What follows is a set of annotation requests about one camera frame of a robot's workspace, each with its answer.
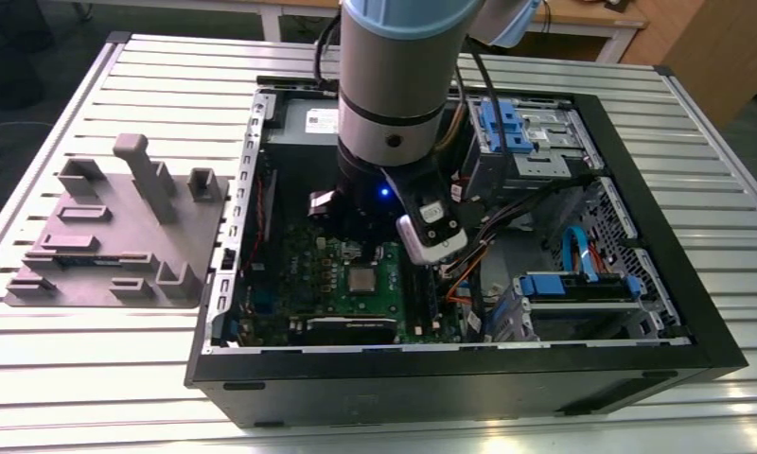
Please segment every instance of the motherboard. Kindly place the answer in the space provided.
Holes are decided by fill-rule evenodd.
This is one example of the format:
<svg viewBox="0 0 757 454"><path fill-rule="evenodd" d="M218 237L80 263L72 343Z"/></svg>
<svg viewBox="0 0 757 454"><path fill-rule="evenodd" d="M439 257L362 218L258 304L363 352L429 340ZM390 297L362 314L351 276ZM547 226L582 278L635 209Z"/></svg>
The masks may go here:
<svg viewBox="0 0 757 454"><path fill-rule="evenodd" d="M259 267L243 292L243 317L233 329L243 345L387 344L434 341L417 321L418 304L427 305L434 281L418 298L405 295L419 283L403 276L403 247L385 242L363 245L326 237L306 222L285 228L274 285L258 283Z"/></svg>

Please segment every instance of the black cable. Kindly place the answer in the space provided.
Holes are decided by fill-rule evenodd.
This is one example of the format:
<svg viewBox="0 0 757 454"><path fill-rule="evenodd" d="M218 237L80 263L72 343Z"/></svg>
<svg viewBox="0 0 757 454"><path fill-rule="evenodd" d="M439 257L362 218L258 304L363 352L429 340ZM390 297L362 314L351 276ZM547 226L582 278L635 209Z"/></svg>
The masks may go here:
<svg viewBox="0 0 757 454"><path fill-rule="evenodd" d="M479 253L486 247L490 240L495 236L495 231L501 227L505 227L511 220L527 214L534 209L537 204L539 204L550 195L570 187L586 186L591 184L595 179L597 174L589 172L582 173L577 177L573 177L567 180L553 180L538 189L535 189L522 199L503 206L493 214L493 216L490 216L490 219L479 228L479 232L471 238L470 244L462 249L461 255L455 259L454 263L445 269L445 272L451 272L465 262L467 262L471 257L474 257L477 253Z"/></svg>
<svg viewBox="0 0 757 454"><path fill-rule="evenodd" d="M465 83L462 82L462 74L459 65L454 65L454 79L457 79L457 93L459 95L459 104L465 104Z"/></svg>
<svg viewBox="0 0 757 454"><path fill-rule="evenodd" d="M482 298L482 262L477 264L467 274L467 290L470 291L470 310L479 319L479 330L477 331L473 342L481 342L485 336L485 299Z"/></svg>
<svg viewBox="0 0 757 454"><path fill-rule="evenodd" d="M499 169L498 181L495 186L490 190L490 203L493 203L495 201L495 196L498 195L498 192L502 190L502 186L505 186L505 179L507 178L507 169L509 169L511 152L507 149L507 138L505 137L505 123L502 122L502 110L499 109L499 98L495 95L495 89L493 88L490 75L487 74L485 64L482 63L482 58L479 57L479 53L477 52L477 47L474 46L475 40L469 37L465 40L465 43L467 45L467 51L470 52L470 57L474 59L474 63L477 63L477 69L479 70L479 76L482 76L485 90L487 91L487 97L490 98L490 108L493 110L493 118L495 120L497 134L499 137L499 147L502 151L502 156L505 157L502 168Z"/></svg>
<svg viewBox="0 0 757 454"><path fill-rule="evenodd" d="M337 83L333 80L327 80L322 78L321 70L319 70L319 62L322 59L322 49L327 46L327 40L330 39L330 33L333 32L334 28L339 25L339 20L342 19L342 11L337 11L337 15L333 17L325 29L319 34L319 38L317 39L317 47L314 48L314 81L317 83L317 87L326 91L326 92L335 92L337 91Z"/></svg>
<svg viewBox="0 0 757 454"><path fill-rule="evenodd" d="M543 9L546 10L546 18L543 20L543 25L541 26L541 33L545 33L545 34L549 35L550 29L553 27L553 9L550 7L549 0L543 0Z"/></svg>

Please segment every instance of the wire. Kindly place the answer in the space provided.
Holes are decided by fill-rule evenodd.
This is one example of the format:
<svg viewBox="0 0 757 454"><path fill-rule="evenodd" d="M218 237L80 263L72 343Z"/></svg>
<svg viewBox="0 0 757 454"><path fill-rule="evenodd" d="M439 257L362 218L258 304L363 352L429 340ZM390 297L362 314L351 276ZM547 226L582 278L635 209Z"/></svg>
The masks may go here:
<svg viewBox="0 0 757 454"><path fill-rule="evenodd" d="M486 253L487 253L487 251L485 250L479 254L479 256L477 258L474 258L473 262L470 262L470 265L467 265L467 268L465 268L462 275L459 276L457 281L454 281L454 285L451 285L451 287L449 288L449 291L445 293L445 301L457 302L457 303L469 304L469 305L471 304L469 299L455 298L454 297L454 291L457 290L457 287L459 286L459 282L462 282L465 280L465 276L467 276L470 271L477 267L477 264L479 264L479 261L482 260L482 257L485 257Z"/></svg>
<svg viewBox="0 0 757 454"><path fill-rule="evenodd" d="M535 189L522 199L503 206L485 221L485 225L479 228L479 232L471 238L470 244L462 248L463 253L445 269L445 272L453 271L462 263L470 260L473 255L485 250L486 246L490 244L490 240L495 236L495 231L501 227L506 226L511 220L529 213L537 204L539 204L550 195L570 187L586 186L595 178L597 176L594 172L589 172L582 173L567 180L553 180Z"/></svg>
<svg viewBox="0 0 757 454"><path fill-rule="evenodd" d="M2 128L3 126L19 126L19 125L36 125L52 128L52 125L50 123L44 123L42 121L6 121L4 123L0 123L0 128Z"/></svg>
<svg viewBox="0 0 757 454"><path fill-rule="evenodd" d="M257 179L257 235L254 238L254 244L251 245L251 251L249 252L249 258L246 264L241 268L241 275L249 269L251 261L254 260L254 254L257 253L257 248L263 241L263 181L261 178Z"/></svg>
<svg viewBox="0 0 757 454"><path fill-rule="evenodd" d="M487 91L487 97L490 98L490 108L493 110L493 119L495 120L497 134L499 138L499 147L502 149L502 155L505 156L505 161L502 163L502 168L499 170L498 181L490 191L490 202L493 202L495 201L495 196L498 195L498 192L502 190L502 187L505 186L505 179L507 178L507 169L509 169L511 153L510 150L507 149L507 138L505 137L505 123L502 122L502 110L499 109L499 98L495 95L495 89L493 88L490 75L487 74L485 64L482 63L482 58L479 57L479 53L474 45L475 40L469 37L465 40L465 42L467 45L467 51L470 52L470 57L474 59L474 63L477 63L477 69L479 70L479 76L482 76L485 90Z"/></svg>
<svg viewBox="0 0 757 454"><path fill-rule="evenodd" d="M550 8L549 0L543 0L543 9L546 10L546 17L543 24L541 25L541 33L550 34L550 29L553 28L553 9Z"/></svg>
<svg viewBox="0 0 757 454"><path fill-rule="evenodd" d="M467 106L465 101L465 85L462 84L462 75L459 74L458 66L454 66L454 77L457 79L457 91L459 93L459 106L454 111L454 115L451 115L451 123L449 124L449 129L442 135L439 142L437 142L434 145L434 153L439 153L441 151L447 149L450 145L454 143L454 139L457 139L459 131L459 124L462 123L465 113L467 112Z"/></svg>
<svg viewBox="0 0 757 454"><path fill-rule="evenodd" d="M317 82L318 88L323 91L335 92L334 82L331 80L323 79L321 70L319 70L319 62L322 59L322 49L326 47L327 40L330 39L330 33L333 32L334 28L339 25L339 21L342 20L342 10L337 11L337 15L333 17L325 29L319 34L319 38L317 39L317 47L314 48L314 81Z"/></svg>

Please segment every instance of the floor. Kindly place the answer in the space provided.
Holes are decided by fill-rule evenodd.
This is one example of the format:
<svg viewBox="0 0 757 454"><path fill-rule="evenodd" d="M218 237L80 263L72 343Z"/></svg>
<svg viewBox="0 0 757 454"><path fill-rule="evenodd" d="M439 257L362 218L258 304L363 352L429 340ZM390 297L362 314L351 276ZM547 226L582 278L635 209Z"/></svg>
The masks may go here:
<svg viewBox="0 0 757 454"><path fill-rule="evenodd" d="M262 39L254 14L213 11L94 6L92 19L80 23L68 4L44 2L43 15L56 45L31 56L44 85L44 99L20 111L0 111L0 123L35 121L54 123L80 82L111 30L190 35L245 40ZM318 19L281 18L283 40L311 43L323 23ZM0 209L22 177L27 163L47 133L38 125L0 128ZM738 119L722 131L723 138L757 178L757 103L745 106Z"/></svg>

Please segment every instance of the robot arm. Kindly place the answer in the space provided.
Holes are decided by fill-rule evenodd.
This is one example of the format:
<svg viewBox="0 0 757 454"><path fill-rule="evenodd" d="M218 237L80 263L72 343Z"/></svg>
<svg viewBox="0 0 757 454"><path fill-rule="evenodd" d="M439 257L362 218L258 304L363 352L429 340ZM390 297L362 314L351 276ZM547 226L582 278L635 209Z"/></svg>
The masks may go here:
<svg viewBox="0 0 757 454"><path fill-rule="evenodd" d="M397 231L415 264L437 263L466 243L431 157L465 34L482 10L483 22L495 22L490 28L514 44L538 3L342 1L339 168L347 197L366 212L375 203L369 195L389 184L405 212Z"/></svg>

